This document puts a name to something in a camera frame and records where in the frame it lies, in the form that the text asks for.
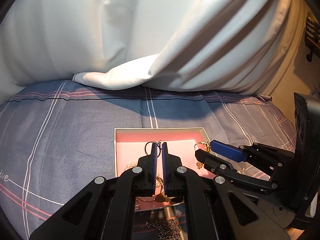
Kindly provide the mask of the gold flower earring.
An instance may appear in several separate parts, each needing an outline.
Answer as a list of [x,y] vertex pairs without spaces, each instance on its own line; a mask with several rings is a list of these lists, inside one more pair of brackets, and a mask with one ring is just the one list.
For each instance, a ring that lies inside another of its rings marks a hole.
[[201,162],[198,161],[198,162],[196,163],[196,167],[197,167],[197,169],[200,170],[201,168],[204,167],[204,165],[203,165],[203,163],[201,163]]

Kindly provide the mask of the thin silver bangle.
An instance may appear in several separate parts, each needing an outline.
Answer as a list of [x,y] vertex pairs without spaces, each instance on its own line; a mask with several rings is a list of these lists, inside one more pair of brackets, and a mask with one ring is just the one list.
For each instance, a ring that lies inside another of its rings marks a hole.
[[138,185],[136,186],[139,196],[138,199],[145,203],[154,202],[156,191],[159,187],[163,188],[162,179],[157,172],[157,161],[161,154],[161,142],[150,141],[144,146],[145,155],[138,159],[137,167],[142,171],[139,175]]

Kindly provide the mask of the gold square pendant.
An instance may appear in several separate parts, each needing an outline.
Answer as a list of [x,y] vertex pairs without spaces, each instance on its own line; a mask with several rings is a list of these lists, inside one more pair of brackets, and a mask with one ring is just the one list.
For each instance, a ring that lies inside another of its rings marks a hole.
[[167,196],[164,194],[164,191],[157,194],[157,196],[155,197],[155,201],[158,203],[164,203],[168,201]]

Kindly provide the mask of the grey box pink lining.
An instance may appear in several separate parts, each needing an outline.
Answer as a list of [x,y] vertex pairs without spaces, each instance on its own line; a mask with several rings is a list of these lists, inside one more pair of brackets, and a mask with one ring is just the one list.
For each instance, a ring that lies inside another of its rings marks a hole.
[[[166,142],[169,154],[180,157],[183,166],[194,170],[199,176],[212,179],[215,175],[206,169],[197,169],[195,150],[205,150],[205,142],[209,137],[203,127],[193,128],[115,128],[114,129],[114,159],[115,174],[119,177],[124,171],[137,166],[138,159],[145,155],[144,146],[147,142]],[[162,154],[157,161],[157,172],[163,179]],[[164,191],[159,185],[156,194]],[[172,205],[168,200],[164,203],[156,201],[145,203],[136,200],[136,211],[153,210]]]

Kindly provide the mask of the blue plaid bedsheet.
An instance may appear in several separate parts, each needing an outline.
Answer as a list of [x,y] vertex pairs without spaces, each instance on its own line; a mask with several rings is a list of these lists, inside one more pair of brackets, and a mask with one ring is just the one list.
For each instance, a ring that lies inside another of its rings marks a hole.
[[296,145],[293,124],[263,95],[36,83],[1,105],[1,208],[28,239],[92,179],[114,177],[116,128],[191,127],[233,146]]

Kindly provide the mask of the white curtain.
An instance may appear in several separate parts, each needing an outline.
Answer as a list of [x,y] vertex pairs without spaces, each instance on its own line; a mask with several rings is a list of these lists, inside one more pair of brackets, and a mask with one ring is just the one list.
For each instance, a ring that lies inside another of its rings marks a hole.
[[36,82],[109,90],[269,93],[301,0],[14,0],[1,21],[1,101]]

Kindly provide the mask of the dark wooden wall shelf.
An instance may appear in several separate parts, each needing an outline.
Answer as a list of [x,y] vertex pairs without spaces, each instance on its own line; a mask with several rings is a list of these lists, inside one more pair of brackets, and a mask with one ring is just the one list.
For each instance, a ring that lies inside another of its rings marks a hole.
[[308,62],[312,62],[313,55],[319,57],[320,42],[319,42],[319,22],[315,19],[312,12],[308,12],[305,20],[304,42],[305,46],[310,50],[306,55]]

